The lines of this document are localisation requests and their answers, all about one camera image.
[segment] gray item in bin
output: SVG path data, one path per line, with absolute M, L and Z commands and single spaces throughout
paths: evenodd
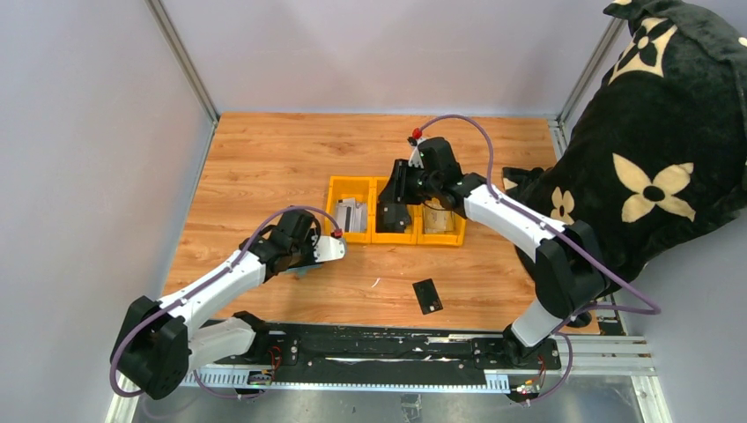
M 335 219 L 345 232 L 365 232 L 368 225 L 366 203 L 358 203 L 355 198 L 338 200 Z

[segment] beige item in bin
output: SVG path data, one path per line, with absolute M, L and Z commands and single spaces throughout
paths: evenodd
M 433 208 L 440 207 L 438 203 L 429 205 Z M 454 213 L 452 211 L 423 208 L 423 232 L 425 234 L 443 234 L 453 230 Z

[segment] gray panel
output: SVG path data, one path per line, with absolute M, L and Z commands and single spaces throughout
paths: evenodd
M 596 91 L 599 90 L 599 87 L 602 86 L 602 78 L 604 77 L 604 74 L 606 74 L 607 71 L 612 68 L 612 66 L 618 60 L 619 55 L 631 42 L 631 38 L 632 37 L 630 35 L 630 30 L 628 30 L 627 22 L 625 22 L 622 31 L 618 33 L 618 36 L 615 37 L 615 40 L 612 42 L 609 54 L 602 59 L 599 64 L 599 68 L 592 76 L 591 81 L 588 83 L 584 94 L 581 96 L 581 99 L 578 102 L 578 106 L 573 110 L 573 112 L 568 116 L 568 119 L 566 120 L 566 129 L 569 137 L 571 135 L 573 127 L 576 126 L 576 123 L 579 121 L 581 114 L 583 114 L 584 108 L 586 108 L 587 104 L 594 97 L 594 94 L 596 94 Z
M 144 2 L 0 10 L 0 420 L 98 423 L 211 126 Z
M 551 386 L 557 377 L 548 376 Z M 407 420 L 407 404 L 416 404 L 418 395 L 389 392 L 272 391 L 252 401 L 209 397 L 197 389 L 180 388 L 158 402 L 140 400 L 134 422 L 148 419 L 142 403 L 151 415 L 170 416 L 165 422 L 271 421 L 273 423 L 323 422 L 360 423 L 454 423 L 460 421 L 530 421 L 532 423 L 642 423 L 631 380 L 624 376 L 571 377 L 566 386 L 552 397 L 528 409 L 511 404 L 504 395 L 493 394 L 421 394 L 420 419 Z M 189 404 L 182 412 L 172 414 Z
M 595 0 L 167 0 L 219 111 L 556 115 Z
M 747 367 L 744 259 L 747 217 L 654 259 L 635 285 L 662 306 L 653 317 L 627 315 L 645 335 L 672 419 L 744 421 Z M 629 305 L 629 295 L 617 295 Z

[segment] gray wall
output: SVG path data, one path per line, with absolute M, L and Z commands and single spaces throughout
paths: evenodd
M 103 421 L 210 125 L 142 1 L 0 6 L 0 420 Z
M 747 34 L 747 4 L 701 0 Z M 588 102 L 601 77 L 630 41 L 627 28 L 605 59 L 586 93 Z M 575 124 L 585 104 L 576 110 Z M 659 316 L 627 315 L 633 335 L 651 345 L 664 396 L 677 423 L 744 421 L 743 380 L 747 368 L 747 217 L 706 237 L 668 251 L 653 260 L 635 285 L 662 305 Z M 639 305 L 629 295 L 623 303 Z
M 166 0 L 221 111 L 556 115 L 596 0 Z
M 692 0 L 687 3 L 697 4 L 718 13 L 736 29 L 747 34 L 747 4 L 744 2 L 735 0 Z M 599 66 L 598 72 L 592 77 L 591 82 L 588 84 L 587 90 L 579 101 L 579 106 L 568 116 L 566 121 L 568 136 L 571 135 L 571 129 L 576 122 L 578 122 L 583 109 L 591 101 L 592 97 L 594 97 L 594 93 L 596 93 L 596 90 L 598 90 L 602 84 L 602 77 L 607 73 L 612 65 L 615 64 L 618 60 L 619 54 L 625 50 L 625 47 L 627 47 L 630 41 L 630 31 L 628 30 L 627 25 L 624 25 L 623 30 L 618 33 L 618 36 L 615 38 L 610 53 L 604 57 L 602 64 Z

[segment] metal floor plate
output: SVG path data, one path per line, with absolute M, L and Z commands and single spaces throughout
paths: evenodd
M 547 386 L 557 379 L 548 376 Z M 145 402 L 151 414 L 164 416 L 192 400 L 189 407 L 168 419 L 149 419 L 142 410 Z M 194 388 L 179 388 L 158 402 L 141 399 L 133 421 L 453 423 L 519 419 L 533 423 L 644 421 L 631 378 L 624 376 L 571 376 L 553 396 L 528 409 L 512 404 L 502 394 L 274 390 L 257 399 L 238 402 L 210 397 Z

